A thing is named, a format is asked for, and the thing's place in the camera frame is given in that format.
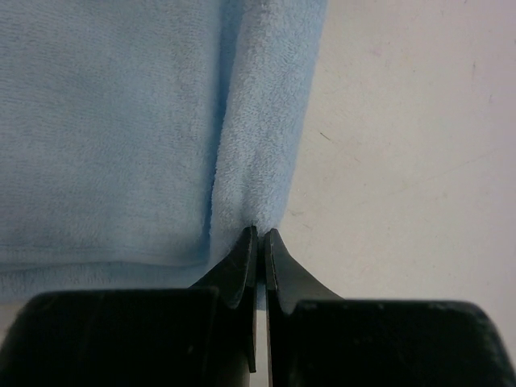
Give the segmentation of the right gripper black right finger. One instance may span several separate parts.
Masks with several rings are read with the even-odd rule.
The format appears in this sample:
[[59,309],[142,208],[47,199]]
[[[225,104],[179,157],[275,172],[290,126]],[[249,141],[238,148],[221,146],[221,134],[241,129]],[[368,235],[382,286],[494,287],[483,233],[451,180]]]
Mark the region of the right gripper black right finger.
[[264,238],[273,386],[512,386],[496,327],[457,301],[345,299]]

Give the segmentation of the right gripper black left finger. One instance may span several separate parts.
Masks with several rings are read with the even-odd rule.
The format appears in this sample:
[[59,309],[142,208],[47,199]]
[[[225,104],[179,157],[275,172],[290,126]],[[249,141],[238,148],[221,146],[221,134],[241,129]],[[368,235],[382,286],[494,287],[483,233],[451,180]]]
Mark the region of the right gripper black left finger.
[[44,293],[1,347],[4,386],[246,386],[256,371],[256,229],[186,289]]

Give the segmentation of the light blue towel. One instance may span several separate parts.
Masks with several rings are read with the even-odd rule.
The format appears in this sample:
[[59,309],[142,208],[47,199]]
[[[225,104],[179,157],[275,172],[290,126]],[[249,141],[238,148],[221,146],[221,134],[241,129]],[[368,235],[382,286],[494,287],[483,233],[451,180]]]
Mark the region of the light blue towel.
[[2,301],[187,286],[277,227],[326,8],[2,2]]

